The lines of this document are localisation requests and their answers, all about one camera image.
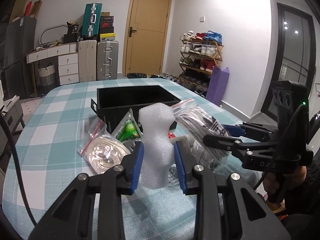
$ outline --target white drawer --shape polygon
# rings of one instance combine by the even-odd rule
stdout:
[[[79,82],[78,73],[60,77],[60,85],[73,84],[78,82]]]
[[[77,49],[77,44],[70,44],[70,50],[69,50],[69,53],[74,53],[76,52],[76,49]]]
[[[58,56],[58,55],[68,54],[68,53],[69,53],[69,44],[48,49],[48,57],[53,57],[53,56]]]
[[[63,55],[59,57],[59,66],[78,63],[78,53]]]
[[[59,76],[65,76],[78,73],[78,63],[59,66]]]
[[[35,62],[37,60],[41,60],[43,58],[48,57],[48,51],[47,49],[36,51],[35,53],[29,54],[29,62]]]

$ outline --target refrigerator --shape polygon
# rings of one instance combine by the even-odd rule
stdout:
[[[29,98],[33,93],[31,65],[26,54],[34,48],[36,19],[24,16],[7,27],[4,44],[5,79],[9,98]]]

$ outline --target black door frame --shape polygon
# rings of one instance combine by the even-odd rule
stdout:
[[[278,80],[280,70],[281,70],[281,64],[282,64],[282,59],[284,54],[284,42],[285,42],[285,36],[284,36],[285,29],[283,24],[284,11],[288,11],[308,20],[309,31],[310,31],[310,59],[309,59],[309,68],[308,68],[308,76],[306,80],[306,87],[308,90],[308,95],[310,95],[310,92],[312,89],[312,83],[313,83],[313,79],[316,71],[316,32],[315,32],[315,25],[313,23],[313,17],[310,14],[307,14],[303,11],[298,10],[297,8],[284,5],[281,3],[277,3],[277,5],[278,5],[278,18],[279,18],[278,49],[277,49],[276,62],[275,62],[275,67],[273,69],[271,81]],[[273,98],[272,92],[271,92],[271,89],[269,88],[266,98],[263,102],[261,112],[265,113],[267,116],[277,121],[277,116],[268,110],[270,103],[272,102],[272,98]]]

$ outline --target checkered tablecloth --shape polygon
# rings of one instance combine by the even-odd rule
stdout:
[[[78,174],[94,175],[77,149],[84,121],[95,114],[90,101],[91,98],[96,101],[97,88],[138,85],[160,85],[180,99],[194,98],[222,124],[241,123],[229,112],[165,79],[120,79],[55,88],[39,105],[16,144],[27,199],[36,221]],[[175,134],[183,133],[178,126]],[[123,196],[122,201],[127,240],[192,238],[196,199],[183,195],[173,174],[170,174],[168,187],[158,190],[138,187],[133,196]],[[98,205],[97,195],[93,239],[96,238]],[[33,225],[21,198],[12,158],[5,176],[3,209],[15,230],[27,239]]]

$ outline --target camera lens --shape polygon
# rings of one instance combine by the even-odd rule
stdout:
[[[277,100],[278,100],[277,91],[275,91],[275,92],[273,93],[273,98],[275,99],[275,101],[277,101]]]
[[[279,96],[279,102],[282,105],[283,104],[283,94],[282,94],[281,91],[279,91],[279,95],[278,96]]]
[[[290,107],[291,105],[291,98],[289,96],[289,94],[285,95],[285,102],[287,103],[287,107]]]

